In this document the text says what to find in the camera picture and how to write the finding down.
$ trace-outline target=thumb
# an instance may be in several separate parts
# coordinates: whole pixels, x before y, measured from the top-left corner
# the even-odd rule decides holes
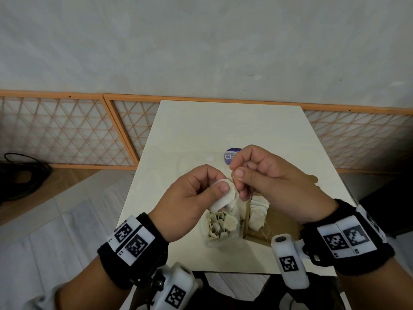
[[[234,171],[234,177],[244,184],[254,187],[263,194],[270,193],[275,185],[273,178],[243,166],[238,167]]]
[[[205,189],[202,193],[196,196],[196,203],[203,209],[208,209],[215,201],[224,197],[230,191],[230,186],[221,182]]]

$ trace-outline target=black wristband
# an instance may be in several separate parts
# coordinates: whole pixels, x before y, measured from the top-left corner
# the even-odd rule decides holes
[[[318,222],[305,224],[301,232],[305,248],[313,264],[323,267],[333,265],[334,268],[343,275],[360,275],[378,269],[395,255],[395,251],[386,241],[383,241],[379,231],[375,230],[364,216],[356,211],[355,207],[340,199],[335,200],[339,204],[336,211]],[[358,224],[360,225],[359,227],[354,226],[353,228],[359,229],[361,233],[366,232],[366,235],[364,235],[366,239],[360,242],[360,244],[371,241],[374,244],[373,248],[376,247],[376,250],[361,254],[357,249],[354,250],[355,247],[353,247],[354,245],[352,245],[351,241],[346,239],[344,234],[340,232],[335,236],[337,237],[337,244],[341,241],[342,248],[348,248],[349,250],[352,248],[356,254],[348,257],[338,257],[332,246],[327,244],[328,237],[333,235],[324,235],[323,237],[317,228],[335,224],[344,218],[352,216],[358,220]]]
[[[133,284],[143,287],[155,270],[166,264],[168,258],[168,242],[159,233],[148,215],[142,213],[136,219],[133,217],[132,219],[135,222],[137,220],[140,224],[136,229],[130,228],[129,225],[124,228],[126,232],[121,235],[123,238],[119,248],[114,250],[109,242],[106,242],[97,250],[107,275],[121,289],[130,289]],[[114,235],[119,228],[125,227],[126,224],[127,221],[123,222],[115,230]],[[147,230],[146,233],[151,234],[149,245],[139,236],[139,230],[143,227]],[[132,254],[131,257],[135,257],[136,260],[129,265],[124,261],[122,254]]]

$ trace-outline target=sleeve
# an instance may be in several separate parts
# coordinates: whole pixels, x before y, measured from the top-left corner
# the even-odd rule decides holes
[[[56,310],[54,306],[54,295],[62,286],[63,284],[58,285],[47,294],[29,300],[23,305],[22,310]]]

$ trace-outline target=wristband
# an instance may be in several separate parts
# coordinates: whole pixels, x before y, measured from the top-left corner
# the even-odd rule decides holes
[[[304,224],[301,237],[315,265],[334,268],[343,275],[378,269],[395,255],[385,233],[361,205],[335,199],[339,207],[318,222]]]
[[[168,242],[146,213],[132,215],[107,238],[97,253],[115,285],[130,289],[144,287],[155,270],[166,264]]]

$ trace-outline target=left hand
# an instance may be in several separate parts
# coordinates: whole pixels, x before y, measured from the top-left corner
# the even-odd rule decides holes
[[[172,242],[188,234],[212,203],[229,192],[222,182],[226,176],[210,165],[201,165],[179,177],[163,194],[148,214],[166,241]]]

